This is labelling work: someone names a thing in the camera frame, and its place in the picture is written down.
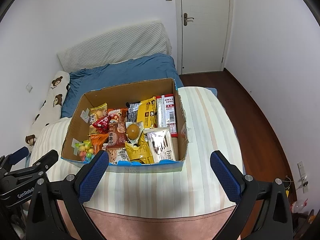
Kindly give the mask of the orange snack packet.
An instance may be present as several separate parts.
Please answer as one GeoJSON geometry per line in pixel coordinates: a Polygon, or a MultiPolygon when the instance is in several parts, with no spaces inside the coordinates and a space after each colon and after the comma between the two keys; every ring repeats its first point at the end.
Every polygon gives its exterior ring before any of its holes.
{"type": "Polygon", "coordinates": [[[90,135],[94,153],[97,154],[102,148],[105,141],[108,139],[108,133],[105,134],[91,134],[90,135]]]}

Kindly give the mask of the blue cardboard box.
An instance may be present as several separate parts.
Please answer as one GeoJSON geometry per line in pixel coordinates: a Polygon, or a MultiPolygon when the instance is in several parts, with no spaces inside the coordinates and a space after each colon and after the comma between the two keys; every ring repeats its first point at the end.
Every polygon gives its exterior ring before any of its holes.
{"type": "Polygon", "coordinates": [[[65,140],[61,150],[61,159],[82,167],[85,163],[76,155],[77,142],[82,142],[89,135],[89,110],[102,103],[108,107],[121,108],[125,103],[134,103],[151,98],[172,94],[176,109],[177,139],[174,142],[178,150],[178,161],[161,161],[159,164],[110,164],[107,172],[117,173],[164,173],[182,171],[188,149],[187,123],[182,99],[176,87],[175,80],[171,78],[146,80],[127,83],[118,86],[93,90],[85,93],[79,100],[76,110],[71,118],[65,140]]]}

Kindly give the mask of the red triangular snack packet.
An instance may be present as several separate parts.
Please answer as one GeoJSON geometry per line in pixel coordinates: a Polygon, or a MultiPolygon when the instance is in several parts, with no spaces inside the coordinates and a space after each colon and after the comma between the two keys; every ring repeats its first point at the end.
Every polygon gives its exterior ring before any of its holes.
{"type": "Polygon", "coordinates": [[[95,133],[99,133],[99,134],[107,133],[108,126],[109,126],[109,116],[108,115],[102,116],[100,119],[94,122],[92,126],[95,130],[95,133]]]}

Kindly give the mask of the yellow cracker bag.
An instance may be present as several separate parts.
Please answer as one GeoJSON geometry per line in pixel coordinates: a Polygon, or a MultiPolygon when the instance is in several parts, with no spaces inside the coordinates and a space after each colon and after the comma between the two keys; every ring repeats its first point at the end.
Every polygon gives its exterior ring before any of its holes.
{"type": "Polygon", "coordinates": [[[97,130],[93,126],[93,124],[99,120],[100,118],[107,116],[107,103],[103,103],[102,105],[98,107],[93,107],[90,109],[90,115],[89,115],[89,135],[96,134],[97,130]]]}

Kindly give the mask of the white nut snack packet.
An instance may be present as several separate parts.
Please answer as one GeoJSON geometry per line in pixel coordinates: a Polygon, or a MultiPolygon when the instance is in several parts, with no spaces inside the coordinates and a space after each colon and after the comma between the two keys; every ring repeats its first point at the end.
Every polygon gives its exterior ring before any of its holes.
{"type": "Polygon", "coordinates": [[[127,151],[124,148],[107,149],[109,162],[117,165],[119,161],[130,161],[127,151]]]}

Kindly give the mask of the white door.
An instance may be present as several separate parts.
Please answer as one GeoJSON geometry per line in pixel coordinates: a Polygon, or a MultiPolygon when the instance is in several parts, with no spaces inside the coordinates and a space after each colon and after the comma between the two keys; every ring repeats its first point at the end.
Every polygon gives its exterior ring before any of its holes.
{"type": "Polygon", "coordinates": [[[221,71],[231,34],[233,0],[175,0],[180,74],[221,71]],[[183,14],[195,18],[183,25],[183,14]]]}

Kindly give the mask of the braised egg packet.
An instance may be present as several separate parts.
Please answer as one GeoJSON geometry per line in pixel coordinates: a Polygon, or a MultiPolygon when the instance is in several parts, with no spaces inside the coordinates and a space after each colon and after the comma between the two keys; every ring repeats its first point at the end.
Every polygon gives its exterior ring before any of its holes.
{"type": "Polygon", "coordinates": [[[126,136],[131,144],[137,144],[144,130],[144,124],[140,122],[125,122],[126,136]]]}

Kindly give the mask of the white quilted headboard cushion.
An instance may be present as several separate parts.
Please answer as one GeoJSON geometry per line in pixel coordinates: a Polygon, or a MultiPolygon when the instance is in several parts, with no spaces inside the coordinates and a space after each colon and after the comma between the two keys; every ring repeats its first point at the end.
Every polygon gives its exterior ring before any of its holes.
{"type": "Polygon", "coordinates": [[[170,55],[172,46],[161,21],[116,28],[57,53],[65,72],[93,69],[157,53],[170,55]]]}

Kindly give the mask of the wall socket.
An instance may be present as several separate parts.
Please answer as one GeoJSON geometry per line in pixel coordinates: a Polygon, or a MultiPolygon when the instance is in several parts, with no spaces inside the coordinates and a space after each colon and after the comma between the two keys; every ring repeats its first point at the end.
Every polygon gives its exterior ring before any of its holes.
{"type": "Polygon", "coordinates": [[[25,88],[26,88],[26,90],[27,90],[29,93],[30,93],[30,92],[32,91],[32,89],[33,89],[32,85],[31,85],[30,83],[28,83],[25,88]]]}

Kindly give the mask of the red white snack packet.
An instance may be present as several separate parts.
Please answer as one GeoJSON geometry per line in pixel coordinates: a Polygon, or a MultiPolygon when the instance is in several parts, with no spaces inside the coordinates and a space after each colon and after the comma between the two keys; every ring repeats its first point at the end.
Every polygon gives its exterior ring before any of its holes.
{"type": "Polygon", "coordinates": [[[175,100],[173,94],[156,96],[157,127],[170,130],[172,137],[178,137],[176,125],[175,100]]]}

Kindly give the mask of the green gumball candy bag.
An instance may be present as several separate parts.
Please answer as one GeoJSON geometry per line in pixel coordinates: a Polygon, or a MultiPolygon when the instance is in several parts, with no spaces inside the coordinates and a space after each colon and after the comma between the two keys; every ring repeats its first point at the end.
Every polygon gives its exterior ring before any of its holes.
{"type": "Polygon", "coordinates": [[[81,161],[89,163],[95,156],[95,151],[90,140],[75,143],[76,153],[81,161]]]}

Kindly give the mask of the yellow black noodle packet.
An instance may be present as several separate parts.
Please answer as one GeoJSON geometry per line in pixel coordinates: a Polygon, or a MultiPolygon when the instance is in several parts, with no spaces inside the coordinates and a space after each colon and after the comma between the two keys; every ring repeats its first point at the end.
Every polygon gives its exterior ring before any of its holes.
{"type": "Polygon", "coordinates": [[[157,101],[153,96],[137,103],[126,103],[127,121],[142,122],[144,128],[157,128],[157,101]]]}

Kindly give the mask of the white chocolate wafer packet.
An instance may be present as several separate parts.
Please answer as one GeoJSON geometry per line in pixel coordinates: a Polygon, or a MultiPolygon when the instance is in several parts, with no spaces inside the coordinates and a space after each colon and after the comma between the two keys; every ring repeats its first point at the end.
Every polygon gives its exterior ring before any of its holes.
{"type": "Polygon", "coordinates": [[[170,129],[168,127],[147,129],[144,134],[147,137],[155,163],[159,163],[162,160],[176,160],[170,129]]]}

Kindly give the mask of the small yellow snack packet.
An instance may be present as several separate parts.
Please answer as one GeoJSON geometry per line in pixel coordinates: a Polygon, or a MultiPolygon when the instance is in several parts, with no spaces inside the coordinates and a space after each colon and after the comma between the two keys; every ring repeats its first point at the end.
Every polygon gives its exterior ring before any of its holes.
{"type": "Polygon", "coordinates": [[[141,164],[155,163],[149,144],[145,140],[144,133],[140,135],[138,143],[136,145],[125,142],[125,149],[131,161],[137,161],[141,164]]]}

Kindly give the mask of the striped blanket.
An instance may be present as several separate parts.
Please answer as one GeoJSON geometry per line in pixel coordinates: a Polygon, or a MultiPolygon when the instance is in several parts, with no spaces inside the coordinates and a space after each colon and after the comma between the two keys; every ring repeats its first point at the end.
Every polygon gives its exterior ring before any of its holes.
{"type": "Polygon", "coordinates": [[[166,173],[106,172],[85,207],[144,218],[180,218],[228,208],[228,200],[210,166],[220,151],[243,168],[234,127],[217,96],[208,88],[178,90],[186,114],[189,145],[181,171],[166,173]]]}

